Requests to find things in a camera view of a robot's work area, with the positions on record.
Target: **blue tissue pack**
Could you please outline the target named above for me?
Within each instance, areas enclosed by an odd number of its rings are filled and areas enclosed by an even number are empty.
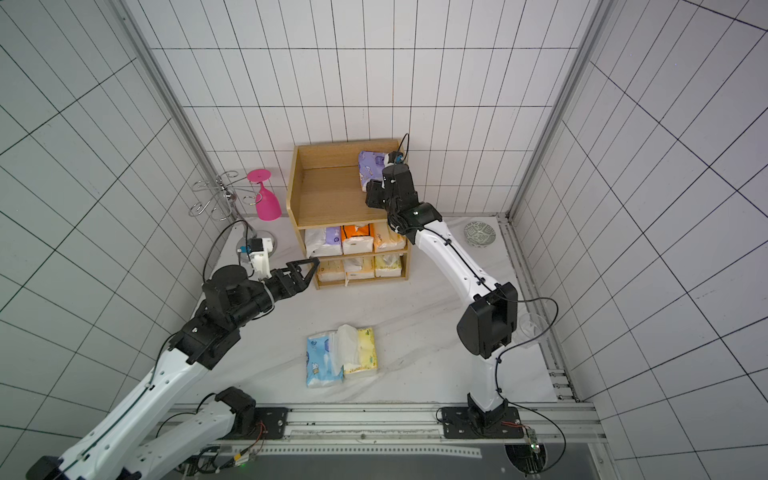
[[[331,360],[331,335],[318,333],[306,339],[306,386],[310,388],[331,386],[344,380],[344,370],[333,373]]]

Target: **black mounting plate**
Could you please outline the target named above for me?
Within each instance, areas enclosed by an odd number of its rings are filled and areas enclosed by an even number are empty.
[[[286,420],[288,417],[288,409],[285,408],[255,408],[255,424],[257,427],[253,429],[248,435],[234,435],[229,433],[223,437],[224,440],[256,440],[259,438],[259,421],[264,422],[266,431],[262,434],[262,438],[266,440],[279,440],[283,437],[286,431]]]
[[[519,423],[520,415],[515,407],[507,407],[504,417],[484,432],[475,431],[469,423],[469,407],[442,407],[442,434],[447,439],[521,439],[525,430],[520,427],[509,427],[502,422]]]

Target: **tissue pack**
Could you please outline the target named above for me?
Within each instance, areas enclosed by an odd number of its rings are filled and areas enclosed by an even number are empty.
[[[363,225],[345,225],[341,229],[341,237],[342,250],[345,255],[373,252],[371,227],[367,223]]]
[[[317,267],[317,279],[321,282],[336,282],[345,278],[344,264],[341,260],[326,260],[320,262]]]
[[[373,251],[375,252],[406,248],[406,238],[393,232],[386,222],[371,223],[371,237],[373,237]]]
[[[359,366],[354,366],[354,368],[350,369],[347,369],[346,365],[344,366],[344,376],[347,379],[365,376],[364,374],[366,373],[376,373],[379,368],[379,360],[376,358],[376,342],[373,339],[373,328],[357,329],[357,339]]]
[[[308,228],[304,232],[308,257],[341,255],[341,227]]]
[[[333,366],[334,333],[317,333],[306,339],[306,386],[310,388],[331,386],[344,380],[344,372]]]
[[[347,280],[361,280],[376,276],[372,257],[345,258],[344,271]]]
[[[386,162],[387,154],[373,151],[361,151],[357,156],[357,164],[360,168],[360,187],[366,191],[366,185],[371,180],[382,180],[382,170]]]
[[[400,276],[402,273],[402,262],[400,261],[400,255],[397,253],[376,255],[373,266],[376,276]]]

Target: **white tiled wall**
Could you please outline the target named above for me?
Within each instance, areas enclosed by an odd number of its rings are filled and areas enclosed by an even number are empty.
[[[619,1],[515,214],[625,480],[765,478],[767,28]]]
[[[24,478],[149,371],[218,235],[103,0],[0,3],[0,477]]]
[[[127,0],[211,160],[401,137],[443,213],[508,210],[597,0]],[[241,205],[248,213],[253,208]]]

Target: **wooden shelf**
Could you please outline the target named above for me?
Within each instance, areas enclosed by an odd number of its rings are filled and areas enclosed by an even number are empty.
[[[366,206],[358,167],[305,170],[298,200],[300,230],[386,220],[384,210]]]
[[[304,230],[308,228],[338,227],[386,220],[384,210],[366,206],[366,193],[360,188],[358,155],[361,151],[389,153],[397,150],[398,145],[399,140],[385,138],[294,147],[286,209],[305,255]],[[406,244],[406,248],[389,252],[355,253],[319,258],[321,261],[342,260],[391,253],[402,255],[401,276],[350,280],[349,283],[407,280],[411,257],[410,243]],[[317,288],[325,288],[344,285],[344,281],[320,282],[315,277],[315,285]]]
[[[410,249],[406,246],[406,248],[401,248],[400,250],[390,250],[389,252],[349,253],[346,255],[332,255],[330,257],[317,258],[319,258],[321,262],[325,262],[327,260],[344,260],[345,258],[375,257],[376,255],[389,255],[391,253],[394,253],[395,255],[405,255],[406,253],[410,253]]]

